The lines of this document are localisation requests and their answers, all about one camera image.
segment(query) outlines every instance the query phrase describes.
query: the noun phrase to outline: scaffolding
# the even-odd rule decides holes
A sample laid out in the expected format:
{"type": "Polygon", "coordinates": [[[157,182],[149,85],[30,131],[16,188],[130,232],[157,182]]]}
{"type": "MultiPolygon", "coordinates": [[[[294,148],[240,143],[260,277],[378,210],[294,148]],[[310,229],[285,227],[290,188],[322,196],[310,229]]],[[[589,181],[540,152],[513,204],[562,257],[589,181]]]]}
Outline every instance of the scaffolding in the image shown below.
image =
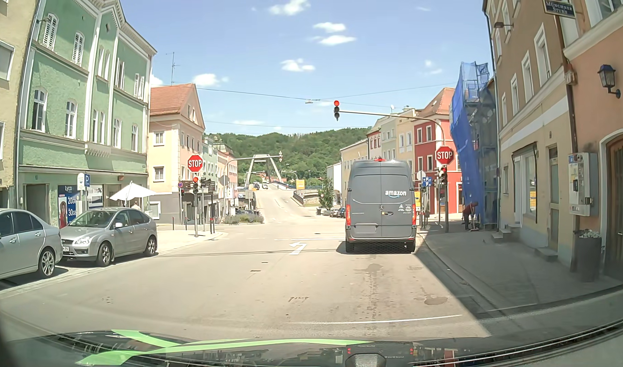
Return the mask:
{"type": "Polygon", "coordinates": [[[497,225],[497,113],[488,64],[461,63],[450,132],[458,152],[464,204],[478,202],[483,226],[497,225]]]}

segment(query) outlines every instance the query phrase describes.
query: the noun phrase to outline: car headlight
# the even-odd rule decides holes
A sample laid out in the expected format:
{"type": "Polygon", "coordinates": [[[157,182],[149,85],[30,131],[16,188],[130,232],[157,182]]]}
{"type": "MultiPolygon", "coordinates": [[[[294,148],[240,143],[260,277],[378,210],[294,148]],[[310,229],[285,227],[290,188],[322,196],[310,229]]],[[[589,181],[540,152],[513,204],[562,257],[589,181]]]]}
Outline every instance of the car headlight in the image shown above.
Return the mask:
{"type": "Polygon", "coordinates": [[[73,241],[74,245],[88,245],[91,243],[91,237],[80,237],[79,239],[73,241]]]}

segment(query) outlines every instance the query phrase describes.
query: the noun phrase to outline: van rear door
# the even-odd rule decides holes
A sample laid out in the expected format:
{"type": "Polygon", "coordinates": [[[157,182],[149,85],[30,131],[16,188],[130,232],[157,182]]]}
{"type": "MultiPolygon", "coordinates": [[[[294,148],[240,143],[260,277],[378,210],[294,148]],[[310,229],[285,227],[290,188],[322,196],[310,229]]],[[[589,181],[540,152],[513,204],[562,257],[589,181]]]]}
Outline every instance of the van rear door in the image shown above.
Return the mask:
{"type": "Polygon", "coordinates": [[[363,168],[364,174],[353,176],[348,191],[350,204],[350,236],[380,238],[382,236],[381,175],[379,167],[363,168]]]}
{"type": "Polygon", "coordinates": [[[384,209],[381,217],[383,238],[411,238],[414,236],[411,226],[415,196],[410,190],[413,184],[410,182],[409,176],[399,174],[399,171],[393,167],[390,169],[382,168],[381,201],[384,209]]]}

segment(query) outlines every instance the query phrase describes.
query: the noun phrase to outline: forested hill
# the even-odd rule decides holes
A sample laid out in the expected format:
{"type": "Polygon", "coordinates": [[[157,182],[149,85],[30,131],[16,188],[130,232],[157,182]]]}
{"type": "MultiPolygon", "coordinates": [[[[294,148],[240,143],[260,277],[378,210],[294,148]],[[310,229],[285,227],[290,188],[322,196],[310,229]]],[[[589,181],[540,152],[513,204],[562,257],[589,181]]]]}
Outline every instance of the forested hill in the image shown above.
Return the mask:
{"type": "MultiPolygon", "coordinates": [[[[299,178],[320,178],[327,175],[327,166],[341,160],[340,149],[365,138],[367,128],[319,131],[309,134],[266,135],[210,134],[230,146],[234,156],[252,157],[254,154],[277,155],[282,151],[280,169],[298,172],[299,178]]],[[[248,171],[249,161],[239,161],[239,173],[248,171]]],[[[262,171],[264,166],[253,171],[262,171]]]]}

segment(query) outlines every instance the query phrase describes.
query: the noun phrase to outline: sky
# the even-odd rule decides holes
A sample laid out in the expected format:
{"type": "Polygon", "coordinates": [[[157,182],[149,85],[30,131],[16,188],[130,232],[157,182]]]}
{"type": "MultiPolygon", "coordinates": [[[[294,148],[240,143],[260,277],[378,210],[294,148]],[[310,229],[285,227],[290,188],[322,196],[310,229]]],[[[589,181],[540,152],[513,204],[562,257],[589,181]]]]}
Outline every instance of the sky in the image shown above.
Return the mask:
{"type": "Polygon", "coordinates": [[[207,133],[369,127],[378,117],[342,113],[336,121],[332,102],[375,113],[390,113],[391,105],[394,112],[423,108],[442,88],[456,85],[461,62],[490,61],[481,0],[121,5],[127,21],[157,50],[152,84],[196,83],[207,133]]]}

